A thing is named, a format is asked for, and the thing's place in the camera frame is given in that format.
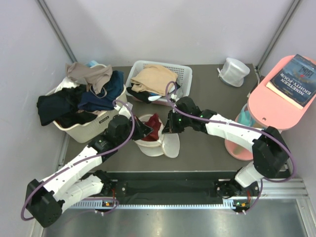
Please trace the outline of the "dark red bra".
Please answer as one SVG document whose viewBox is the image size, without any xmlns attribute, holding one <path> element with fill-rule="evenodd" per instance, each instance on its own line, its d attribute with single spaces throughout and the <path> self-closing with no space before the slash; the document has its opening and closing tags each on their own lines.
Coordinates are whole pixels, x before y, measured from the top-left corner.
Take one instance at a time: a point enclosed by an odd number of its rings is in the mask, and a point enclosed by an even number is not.
<svg viewBox="0 0 316 237">
<path fill-rule="evenodd" d="M 159 139 L 158 132 L 159 132 L 160 126 L 161 126 L 161 122 L 159 121 L 158 114 L 157 113 L 153 114 L 149 118 L 149 120 L 147 122 L 145 122 L 145 125 L 152 128 L 153 131 L 148 136 L 143 138 L 142 140 L 147 141 L 147 142 L 157 141 Z"/>
</svg>

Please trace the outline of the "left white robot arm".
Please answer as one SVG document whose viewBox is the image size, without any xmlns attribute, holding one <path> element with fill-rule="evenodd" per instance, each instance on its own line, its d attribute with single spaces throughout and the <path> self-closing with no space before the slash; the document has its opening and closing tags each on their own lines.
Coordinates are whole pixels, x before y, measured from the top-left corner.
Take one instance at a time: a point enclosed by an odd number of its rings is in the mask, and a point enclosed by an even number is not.
<svg viewBox="0 0 316 237">
<path fill-rule="evenodd" d="M 26 189 L 23 211 L 44 228 L 54 224 L 72 205 L 93 195 L 108 195 L 113 189 L 111 179 L 104 171 L 88 172 L 103 164 L 129 140 L 141 140 L 153 129 L 128 107 L 122 107 L 101 134 L 60 170 L 41 181 L 32 180 Z"/>
</svg>

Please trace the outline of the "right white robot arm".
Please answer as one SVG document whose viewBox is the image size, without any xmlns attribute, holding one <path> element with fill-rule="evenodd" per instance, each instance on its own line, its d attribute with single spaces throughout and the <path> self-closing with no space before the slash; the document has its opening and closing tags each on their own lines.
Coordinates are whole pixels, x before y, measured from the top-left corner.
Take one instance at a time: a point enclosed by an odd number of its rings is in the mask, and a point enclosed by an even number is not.
<svg viewBox="0 0 316 237">
<path fill-rule="evenodd" d="M 253 128 L 226 119 L 212 110 L 202 111 L 188 96 L 178 98 L 172 94 L 167 100 L 172 110 L 163 129 L 165 134 L 181 133 L 190 127 L 231 141 L 252 153 L 252 162 L 217 188 L 224 197 L 243 195 L 253 183 L 276 178 L 290 157 L 285 141 L 274 127 Z"/>
</svg>

